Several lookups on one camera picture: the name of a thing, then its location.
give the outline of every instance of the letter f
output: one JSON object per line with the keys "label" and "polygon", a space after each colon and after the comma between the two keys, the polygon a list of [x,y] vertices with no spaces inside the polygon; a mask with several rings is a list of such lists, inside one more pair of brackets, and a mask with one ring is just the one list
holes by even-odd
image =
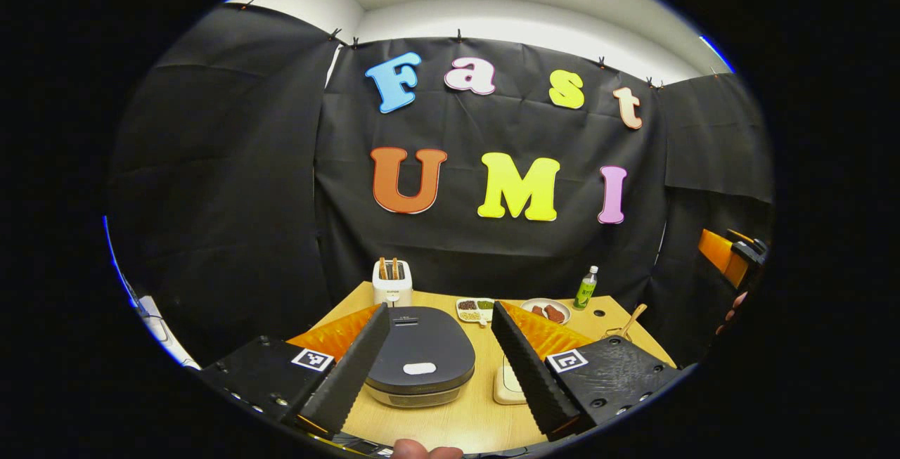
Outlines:
{"label": "letter f", "polygon": [[382,94],[382,105],[378,108],[382,113],[390,113],[412,103],[416,99],[416,95],[412,91],[403,90],[401,85],[405,82],[412,88],[418,84],[416,72],[410,65],[419,65],[421,63],[421,56],[417,55],[417,53],[409,52],[366,71],[366,77],[375,80],[378,93]]}

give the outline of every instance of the green bottle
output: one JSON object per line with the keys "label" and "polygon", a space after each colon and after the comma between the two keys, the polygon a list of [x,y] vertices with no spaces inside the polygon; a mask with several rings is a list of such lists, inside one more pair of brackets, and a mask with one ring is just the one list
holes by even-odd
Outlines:
{"label": "green bottle", "polygon": [[575,295],[575,309],[585,309],[588,301],[591,301],[591,295],[594,294],[594,287],[597,286],[597,266],[591,266],[591,272],[585,274],[581,278],[581,285],[578,287],[578,293]]}

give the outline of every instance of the screw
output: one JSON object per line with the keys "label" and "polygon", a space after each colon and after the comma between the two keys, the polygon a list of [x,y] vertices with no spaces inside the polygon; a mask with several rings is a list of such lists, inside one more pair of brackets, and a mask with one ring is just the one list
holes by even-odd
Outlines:
{"label": "screw", "polygon": [[287,401],[284,401],[279,393],[272,392],[269,397],[272,398],[272,401],[274,401],[275,404],[280,406],[287,406]]}

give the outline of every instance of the letter i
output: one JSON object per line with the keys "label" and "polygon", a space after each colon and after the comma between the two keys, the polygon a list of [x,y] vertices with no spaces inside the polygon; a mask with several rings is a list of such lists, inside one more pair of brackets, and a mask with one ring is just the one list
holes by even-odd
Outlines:
{"label": "letter i", "polygon": [[619,224],[624,220],[622,214],[622,181],[628,175],[628,171],[614,165],[606,165],[600,168],[603,176],[603,210],[597,216],[601,224]]}

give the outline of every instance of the yellow letter m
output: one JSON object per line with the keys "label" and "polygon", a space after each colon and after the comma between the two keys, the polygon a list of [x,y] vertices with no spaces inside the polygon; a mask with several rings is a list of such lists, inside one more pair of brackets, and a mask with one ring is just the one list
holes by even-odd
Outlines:
{"label": "yellow letter m", "polygon": [[502,194],[512,218],[518,218],[530,197],[531,204],[525,210],[525,218],[530,221],[556,220],[553,182],[556,180],[556,172],[560,170],[559,162],[552,158],[538,158],[531,164],[524,179],[515,168],[512,158],[505,153],[486,153],[482,162],[488,167],[488,186],[484,204],[478,207],[479,216],[502,218],[506,213],[501,206]]}

